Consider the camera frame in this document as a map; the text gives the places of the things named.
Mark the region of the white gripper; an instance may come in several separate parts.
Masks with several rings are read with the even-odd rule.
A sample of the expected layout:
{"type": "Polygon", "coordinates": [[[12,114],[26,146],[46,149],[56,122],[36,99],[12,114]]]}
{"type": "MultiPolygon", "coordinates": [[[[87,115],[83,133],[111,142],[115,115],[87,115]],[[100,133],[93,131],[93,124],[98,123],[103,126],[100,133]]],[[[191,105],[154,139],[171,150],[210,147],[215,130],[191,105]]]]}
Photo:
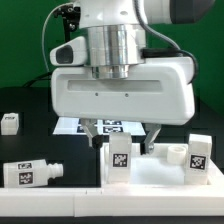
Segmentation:
{"type": "Polygon", "coordinates": [[[189,57],[149,58],[129,68],[126,79],[95,79],[88,67],[58,68],[52,74],[53,109],[62,117],[83,118],[89,146],[100,149],[103,136],[96,119],[145,124],[140,154],[152,154],[160,124],[183,125],[195,113],[189,57]]]}

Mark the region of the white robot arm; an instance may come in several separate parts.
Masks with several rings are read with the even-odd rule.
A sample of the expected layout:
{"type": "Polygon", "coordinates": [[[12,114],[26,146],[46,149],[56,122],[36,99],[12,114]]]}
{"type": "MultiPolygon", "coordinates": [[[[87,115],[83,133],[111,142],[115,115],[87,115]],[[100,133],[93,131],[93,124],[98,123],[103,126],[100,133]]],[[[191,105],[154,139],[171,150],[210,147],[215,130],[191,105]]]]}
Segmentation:
{"type": "Polygon", "coordinates": [[[193,55],[171,42],[149,48],[155,24],[200,20],[215,0],[75,0],[83,35],[53,49],[51,78],[54,111],[80,119],[89,144],[103,143],[98,119],[141,122],[150,152],[164,125],[183,125],[195,113],[193,55]]]}

